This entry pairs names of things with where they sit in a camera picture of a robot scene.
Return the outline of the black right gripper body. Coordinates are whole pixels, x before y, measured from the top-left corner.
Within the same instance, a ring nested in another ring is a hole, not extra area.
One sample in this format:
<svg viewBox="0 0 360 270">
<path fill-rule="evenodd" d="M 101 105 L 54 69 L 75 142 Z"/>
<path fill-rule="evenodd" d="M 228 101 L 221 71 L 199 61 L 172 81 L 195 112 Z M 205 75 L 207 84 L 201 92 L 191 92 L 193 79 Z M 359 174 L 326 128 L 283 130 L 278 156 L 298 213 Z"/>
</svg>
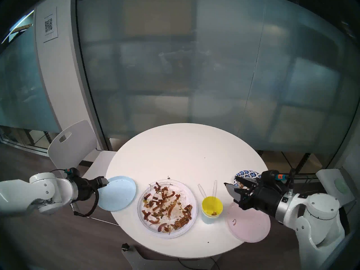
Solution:
<svg viewBox="0 0 360 270">
<path fill-rule="evenodd" d="M 283 197 L 283 182 L 277 180 L 259 181 L 252 191 L 248 191 L 248 195 L 243 194 L 239 202 L 239 207 L 242 210 L 254 208 L 275 217 L 278 205 Z"/>
</svg>

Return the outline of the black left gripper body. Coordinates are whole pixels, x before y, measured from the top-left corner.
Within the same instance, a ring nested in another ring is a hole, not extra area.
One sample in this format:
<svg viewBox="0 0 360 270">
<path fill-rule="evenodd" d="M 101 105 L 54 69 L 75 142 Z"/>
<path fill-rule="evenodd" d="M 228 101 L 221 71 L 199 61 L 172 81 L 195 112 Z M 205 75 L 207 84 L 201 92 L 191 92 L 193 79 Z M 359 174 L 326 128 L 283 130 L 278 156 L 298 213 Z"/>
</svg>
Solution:
<svg viewBox="0 0 360 270">
<path fill-rule="evenodd" d="M 88 180 L 81 177 L 73 177 L 72 182 L 77 187 L 77 197 L 73 201 L 86 201 L 93 193 L 95 193 L 95 200 L 99 201 L 99 181 L 97 179 Z"/>
</svg>

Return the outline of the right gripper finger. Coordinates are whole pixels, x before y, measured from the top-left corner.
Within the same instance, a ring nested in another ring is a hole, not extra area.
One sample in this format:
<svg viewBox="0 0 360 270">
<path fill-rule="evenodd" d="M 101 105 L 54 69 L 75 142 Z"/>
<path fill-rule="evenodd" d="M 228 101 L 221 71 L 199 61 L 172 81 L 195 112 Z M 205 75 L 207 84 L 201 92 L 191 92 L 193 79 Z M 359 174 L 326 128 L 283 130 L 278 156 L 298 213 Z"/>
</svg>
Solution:
<svg viewBox="0 0 360 270">
<path fill-rule="evenodd" d="M 249 178 L 249 177 L 241 177 L 236 176 L 235 177 L 235 186 L 238 186 L 241 189 L 250 189 L 251 187 L 257 185 L 258 182 L 256 181 L 256 178 Z"/>
<path fill-rule="evenodd" d="M 230 183 L 224 183 L 224 185 L 230 196 L 233 198 L 234 202 L 236 204 L 240 204 L 242 200 L 242 196 L 241 196 L 242 189 Z"/>
</svg>

